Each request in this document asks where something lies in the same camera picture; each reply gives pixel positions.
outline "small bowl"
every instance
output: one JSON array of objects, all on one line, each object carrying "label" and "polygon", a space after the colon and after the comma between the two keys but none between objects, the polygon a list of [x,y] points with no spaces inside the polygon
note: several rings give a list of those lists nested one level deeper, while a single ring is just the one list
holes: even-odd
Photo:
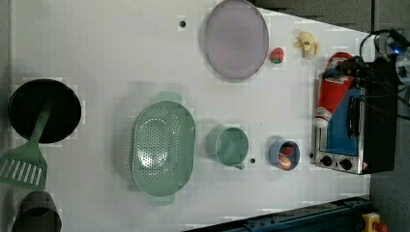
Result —
[{"label": "small bowl", "polygon": [[286,171],[293,170],[298,165],[300,154],[298,144],[289,140],[278,140],[269,149],[271,164]]}]

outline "red food item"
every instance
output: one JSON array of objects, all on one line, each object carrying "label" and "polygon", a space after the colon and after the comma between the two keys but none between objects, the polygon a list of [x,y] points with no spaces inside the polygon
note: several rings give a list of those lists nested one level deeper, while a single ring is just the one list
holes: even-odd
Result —
[{"label": "red food item", "polygon": [[380,222],[376,222],[373,224],[373,228],[377,231],[377,232],[389,232],[389,228],[387,227],[387,225],[380,223]]},{"label": "red food item", "polygon": [[283,58],[284,58],[284,52],[283,49],[280,47],[275,48],[272,52],[271,52],[271,57],[270,57],[270,61],[272,63],[275,64],[280,64],[283,62]]},{"label": "red food item", "polygon": [[280,148],[280,153],[284,154],[284,155],[293,155],[293,147],[291,146],[283,146]]}]

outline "purple plate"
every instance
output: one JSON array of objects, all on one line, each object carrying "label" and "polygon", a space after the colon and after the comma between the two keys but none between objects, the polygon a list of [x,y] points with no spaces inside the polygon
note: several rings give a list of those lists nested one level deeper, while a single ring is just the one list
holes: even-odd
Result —
[{"label": "purple plate", "polygon": [[205,51],[224,77],[246,78],[263,65],[269,35],[260,12],[245,0],[226,0],[208,18]]}]

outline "white table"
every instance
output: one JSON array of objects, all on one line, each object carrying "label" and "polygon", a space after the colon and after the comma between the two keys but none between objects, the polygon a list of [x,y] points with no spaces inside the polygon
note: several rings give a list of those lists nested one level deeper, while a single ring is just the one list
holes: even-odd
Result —
[{"label": "white table", "polygon": [[[321,169],[308,157],[314,80],[335,52],[357,54],[366,34],[260,10],[270,45],[284,48],[285,62],[267,60],[256,75],[227,82],[209,66],[201,42],[218,2],[12,1],[13,90],[31,79],[59,77],[83,107],[70,138],[42,146],[46,191],[61,213],[62,231],[181,231],[369,193],[369,176]],[[185,29],[179,28],[182,19]],[[313,61],[293,47],[300,31],[321,43]],[[370,53],[368,46],[367,59]],[[172,205],[152,207],[133,181],[127,157],[136,116],[161,90],[183,94],[197,134],[187,185]],[[217,124],[248,134],[244,170],[207,157],[204,138]],[[300,164],[291,172],[269,164],[267,151],[278,138],[301,147]],[[23,142],[13,132],[11,146]],[[1,184],[0,192],[12,196],[15,215],[29,191]]]}]

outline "small black dot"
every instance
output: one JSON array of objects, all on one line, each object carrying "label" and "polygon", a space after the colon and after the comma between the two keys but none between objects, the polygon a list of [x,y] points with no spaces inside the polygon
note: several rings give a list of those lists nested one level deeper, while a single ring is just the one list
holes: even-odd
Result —
[{"label": "small black dot", "polygon": [[184,28],[184,27],[187,26],[187,23],[186,23],[184,20],[182,20],[182,21],[180,21],[180,26],[181,26],[182,28]]}]

